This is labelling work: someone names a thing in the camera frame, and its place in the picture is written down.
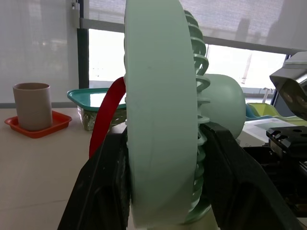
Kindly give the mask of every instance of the window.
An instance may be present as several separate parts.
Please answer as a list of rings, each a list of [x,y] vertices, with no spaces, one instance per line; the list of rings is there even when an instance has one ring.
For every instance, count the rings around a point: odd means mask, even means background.
[[[207,45],[206,56],[209,60],[206,73],[224,74],[235,79],[247,102],[262,102],[264,88],[267,88],[266,103],[270,103],[274,85],[269,76],[283,66],[286,55]],[[109,87],[124,75],[124,34],[90,29],[90,88]]]
[[[89,30],[90,88],[109,87],[125,75],[124,34]]]
[[[265,91],[269,91],[266,103],[274,94],[270,75],[283,66],[285,54],[275,54],[226,46],[209,45],[206,73],[224,74],[235,79],[243,89],[247,102],[262,102]]]

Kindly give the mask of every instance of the green basket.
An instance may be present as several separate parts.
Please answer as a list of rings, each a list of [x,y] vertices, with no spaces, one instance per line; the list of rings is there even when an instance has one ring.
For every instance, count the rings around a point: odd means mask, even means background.
[[[93,130],[99,107],[107,91],[108,88],[99,88],[79,89],[67,92],[67,97],[78,107],[78,114],[85,130]],[[120,104],[116,112],[114,113],[110,128],[122,122],[125,122],[126,119],[127,112],[124,97],[120,101]]]

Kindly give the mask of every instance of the window blind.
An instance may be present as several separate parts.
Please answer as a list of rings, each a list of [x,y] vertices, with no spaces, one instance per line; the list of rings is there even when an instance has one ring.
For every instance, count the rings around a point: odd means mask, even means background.
[[[306,0],[179,1],[197,19],[205,37],[307,50]],[[84,3],[85,18],[124,23],[125,0]]]
[[[52,102],[69,101],[79,81],[71,0],[2,0],[0,28],[0,104],[13,103],[23,82],[47,83]]]

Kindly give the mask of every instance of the orange tray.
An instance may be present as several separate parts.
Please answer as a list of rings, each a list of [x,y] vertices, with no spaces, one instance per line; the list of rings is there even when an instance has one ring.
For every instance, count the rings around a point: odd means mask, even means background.
[[[42,138],[44,136],[47,136],[51,133],[57,132],[61,129],[67,128],[69,122],[71,121],[71,117],[52,111],[52,119],[53,124],[51,127],[39,130],[39,131],[28,131],[21,127],[19,127],[18,124],[18,117],[11,117],[4,121],[4,123],[8,124],[12,130],[15,130],[21,134],[24,134],[30,138]]]

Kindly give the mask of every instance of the cup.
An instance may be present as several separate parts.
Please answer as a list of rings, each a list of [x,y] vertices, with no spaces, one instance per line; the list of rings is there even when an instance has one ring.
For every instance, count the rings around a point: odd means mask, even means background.
[[[19,126],[38,131],[52,126],[50,86],[21,83],[13,86]]]

